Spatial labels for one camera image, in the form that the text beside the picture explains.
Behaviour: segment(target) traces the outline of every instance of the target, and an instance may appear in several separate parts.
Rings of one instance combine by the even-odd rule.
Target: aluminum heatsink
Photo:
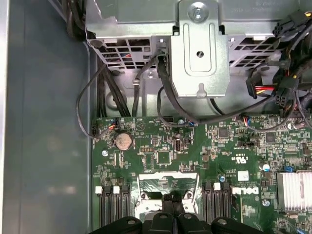
[[[312,211],[312,172],[277,174],[278,207]]]

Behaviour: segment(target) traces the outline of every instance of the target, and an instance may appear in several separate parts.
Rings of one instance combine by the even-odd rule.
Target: green circuit board
[[[179,118],[168,120],[177,123]],[[279,122],[279,116],[251,117],[251,126],[256,128],[272,127]],[[228,204],[231,218],[265,233],[277,230],[312,233],[312,212],[290,215],[278,207],[276,173],[284,172],[286,167],[294,172],[311,170],[311,131],[296,129],[298,122],[300,119],[293,118],[276,131],[257,133],[248,130],[239,118],[184,128],[165,126],[157,117],[97,118],[95,132],[117,124],[101,140],[93,140],[93,229],[106,224],[104,216],[113,217],[116,212],[135,215],[142,191],[153,194],[180,191],[182,196],[185,191],[193,191],[198,213],[207,219],[205,185],[223,186],[224,182],[232,191]],[[124,136],[122,140],[118,138],[120,134]],[[264,170],[264,164],[270,169]],[[167,174],[138,179],[139,175],[163,172],[183,176]],[[121,190],[122,186],[128,187],[128,210],[111,207],[125,199],[123,196],[112,197],[111,203],[105,205],[107,201],[96,194],[96,186],[104,189],[120,186]]]

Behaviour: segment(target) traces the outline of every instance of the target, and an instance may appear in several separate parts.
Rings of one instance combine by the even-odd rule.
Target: microchip
[[[272,175],[271,172],[263,172],[263,177],[264,177],[264,178],[269,179],[269,178],[271,178],[271,175]]]
[[[207,162],[204,162],[204,163],[202,164],[202,167],[203,167],[203,169],[208,169],[208,168],[209,168],[208,163],[207,163]]]
[[[185,138],[184,140],[184,144],[189,145],[192,143],[192,140],[190,138]]]
[[[219,138],[229,138],[228,128],[219,128]]]
[[[266,143],[275,143],[275,133],[265,134]]]
[[[204,162],[209,161],[209,156],[208,156],[208,155],[203,155],[203,161],[204,161]]]
[[[158,152],[157,164],[171,164],[169,152]]]

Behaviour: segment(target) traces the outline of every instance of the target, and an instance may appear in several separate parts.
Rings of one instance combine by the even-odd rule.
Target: silver screw
[[[268,200],[263,200],[263,201],[262,201],[262,205],[268,207],[268,206],[270,206],[270,201],[268,201]]]
[[[149,79],[152,79],[153,78],[153,73],[149,72],[147,76],[148,76]]]
[[[184,123],[184,120],[183,120],[183,119],[179,119],[179,120],[177,121],[177,123],[178,123],[178,124],[183,124],[183,123]]]
[[[192,216],[190,214],[185,214],[183,217],[187,218],[187,219],[190,219],[192,218]]]
[[[200,19],[200,18],[201,18],[201,14],[202,14],[202,10],[201,10],[200,8],[196,8],[196,9],[194,10],[194,17],[195,17],[196,19]]]
[[[103,155],[104,157],[107,157],[107,156],[108,156],[108,151],[107,151],[107,150],[103,150],[103,151],[102,151],[102,155]]]
[[[225,221],[224,219],[219,219],[219,220],[218,220],[218,223],[219,223],[219,224],[222,224],[222,225],[226,225],[226,224],[227,224],[227,221]]]

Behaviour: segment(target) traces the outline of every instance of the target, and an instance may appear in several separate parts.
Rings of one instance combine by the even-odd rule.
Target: white label
[[[248,171],[239,171],[237,172],[238,181],[249,181],[249,172]]]
[[[259,194],[259,188],[258,187],[254,187],[254,188],[237,188],[237,187],[233,187],[232,188],[232,194]]]
[[[248,157],[232,157],[232,161],[236,161],[237,164],[246,164]]]

